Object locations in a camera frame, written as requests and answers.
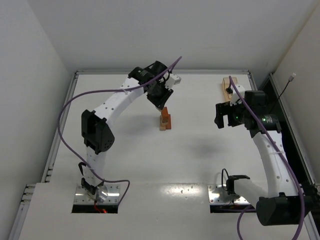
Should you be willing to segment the long dark wood block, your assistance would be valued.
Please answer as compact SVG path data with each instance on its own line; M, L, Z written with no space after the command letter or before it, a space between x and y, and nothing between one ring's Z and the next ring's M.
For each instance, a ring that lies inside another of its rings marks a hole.
M171 121L171 115L167 115L167 124L165 126L166 130L171 130L172 129L172 121Z

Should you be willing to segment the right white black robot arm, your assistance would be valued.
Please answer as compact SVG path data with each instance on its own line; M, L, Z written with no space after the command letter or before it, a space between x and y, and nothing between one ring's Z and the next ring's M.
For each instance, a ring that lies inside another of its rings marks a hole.
M230 175L226 191L228 195L244 197L255 208L263 226L299 225L314 201L309 195L299 195L287 168L278 117L267 112L268 97L263 91L246 90L241 96L244 99L235 95L231 101L216 104L214 122L222 129L227 116L230 127L244 125L250 132L262 160L267 190L255 185L247 175Z

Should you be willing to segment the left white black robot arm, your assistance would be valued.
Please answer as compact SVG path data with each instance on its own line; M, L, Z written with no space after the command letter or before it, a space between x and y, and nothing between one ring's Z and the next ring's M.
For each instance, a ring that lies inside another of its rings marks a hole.
M166 71L166 68L159 61L145 68L134 68L119 92L113 93L94 110L82 113L81 135L86 146L86 162L81 169L81 185L92 196L103 185L106 153L115 142L111 128L120 114L142 95L146 95L158 110L162 110L174 92L173 86L181 82L178 75Z

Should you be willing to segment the long light wood block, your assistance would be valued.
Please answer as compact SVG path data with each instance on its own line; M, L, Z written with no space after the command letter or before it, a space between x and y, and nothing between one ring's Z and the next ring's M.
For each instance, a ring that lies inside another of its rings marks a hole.
M165 130L167 129L167 124L161 122L161 123L160 123L160 126L159 126L159 129L160 129L161 131L165 131Z

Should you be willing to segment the transparent orange plastic tray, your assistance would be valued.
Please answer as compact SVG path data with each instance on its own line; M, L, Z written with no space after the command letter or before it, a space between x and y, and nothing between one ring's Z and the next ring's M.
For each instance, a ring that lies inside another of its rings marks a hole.
M221 87L222 87L224 100L226 102L230 101L233 94L228 90L228 88L230 87L230 79L228 77L224 77L222 79Z

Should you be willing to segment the small dark wood cube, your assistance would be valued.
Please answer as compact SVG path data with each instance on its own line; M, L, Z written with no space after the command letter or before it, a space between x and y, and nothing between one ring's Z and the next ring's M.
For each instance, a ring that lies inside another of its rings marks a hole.
M162 110L161 110L161 117L164 119L164 120L168 120L168 108L167 107L164 107Z

